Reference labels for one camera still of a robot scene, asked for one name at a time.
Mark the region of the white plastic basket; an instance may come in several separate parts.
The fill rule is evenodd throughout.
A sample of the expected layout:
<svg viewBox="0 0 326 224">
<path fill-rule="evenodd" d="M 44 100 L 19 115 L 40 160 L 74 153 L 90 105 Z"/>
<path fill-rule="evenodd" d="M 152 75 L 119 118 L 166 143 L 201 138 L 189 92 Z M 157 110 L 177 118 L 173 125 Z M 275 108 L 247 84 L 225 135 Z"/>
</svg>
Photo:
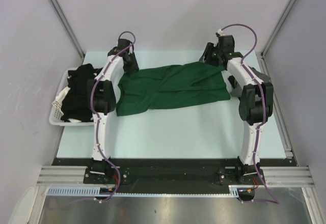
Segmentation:
<svg viewBox="0 0 326 224">
<path fill-rule="evenodd" d="M 58 86 L 56 95 L 59 95 L 59 93 L 67 86 L 68 71 L 76 70 L 76 69 L 77 69 L 77 67 L 73 67 L 73 68 L 68 68 L 66 71 L 64 71 L 62 79 Z M 72 123 L 64 122 L 61 120 L 62 115 L 63 115 L 62 112 L 58 108 L 52 106 L 50 114 L 49 114 L 49 123 L 52 125 L 62 126 L 62 127 L 64 127 L 64 126 L 93 126 L 93 124 L 94 124 L 93 122 L 72 122 Z"/>
</svg>

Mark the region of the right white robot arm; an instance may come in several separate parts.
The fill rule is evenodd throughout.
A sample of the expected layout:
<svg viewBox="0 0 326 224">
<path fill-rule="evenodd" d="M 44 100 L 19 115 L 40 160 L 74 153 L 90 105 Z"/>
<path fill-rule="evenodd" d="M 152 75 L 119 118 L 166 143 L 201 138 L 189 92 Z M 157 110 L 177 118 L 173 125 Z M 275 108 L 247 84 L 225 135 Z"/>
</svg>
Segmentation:
<svg viewBox="0 0 326 224">
<path fill-rule="evenodd" d="M 274 87 L 269 78 L 244 62 L 235 51 L 232 35 L 216 33 L 217 42 L 207 43 L 201 62 L 223 67 L 232 76 L 233 90 L 239 91 L 239 116 L 244 122 L 243 143 L 237 164 L 231 171 L 232 182 L 251 183 L 262 176 L 259 149 L 263 128 L 273 114 Z"/>
</svg>

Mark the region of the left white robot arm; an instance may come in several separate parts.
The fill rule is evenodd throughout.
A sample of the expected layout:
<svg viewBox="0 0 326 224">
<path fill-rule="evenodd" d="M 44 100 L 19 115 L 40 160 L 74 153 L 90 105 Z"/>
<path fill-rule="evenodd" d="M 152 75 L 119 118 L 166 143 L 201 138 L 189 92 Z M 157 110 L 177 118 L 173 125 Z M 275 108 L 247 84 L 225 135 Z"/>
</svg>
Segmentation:
<svg viewBox="0 0 326 224">
<path fill-rule="evenodd" d="M 99 74 L 87 81 L 87 96 L 94 121 L 94 147 L 90 173 L 101 183 L 112 179 L 110 159 L 117 139 L 116 107 L 121 97 L 119 82 L 127 72 L 138 71 L 134 46 L 130 40 L 119 38 L 117 46 L 107 54 L 107 62 Z"/>
</svg>

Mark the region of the green t shirt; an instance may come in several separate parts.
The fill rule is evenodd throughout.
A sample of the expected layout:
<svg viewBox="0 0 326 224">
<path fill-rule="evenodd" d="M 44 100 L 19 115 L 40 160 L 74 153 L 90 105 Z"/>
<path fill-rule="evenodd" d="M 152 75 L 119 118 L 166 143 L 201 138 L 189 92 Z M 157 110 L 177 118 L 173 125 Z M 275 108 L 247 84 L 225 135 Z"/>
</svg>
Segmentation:
<svg viewBox="0 0 326 224">
<path fill-rule="evenodd" d="M 193 62 L 124 74 L 119 82 L 118 116 L 230 100 L 223 68 Z"/>
</svg>

